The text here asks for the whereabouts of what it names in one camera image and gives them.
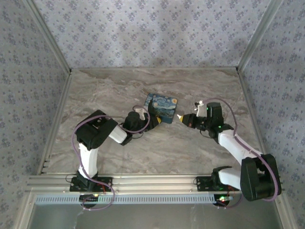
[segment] blue floral wallpaper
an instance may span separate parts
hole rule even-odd
[[[270,0],[34,0],[71,68],[236,66]]]
[[[0,1],[0,228],[37,166],[65,73],[21,0]]]
[[[244,71],[267,150],[305,228],[305,2],[284,0]]]

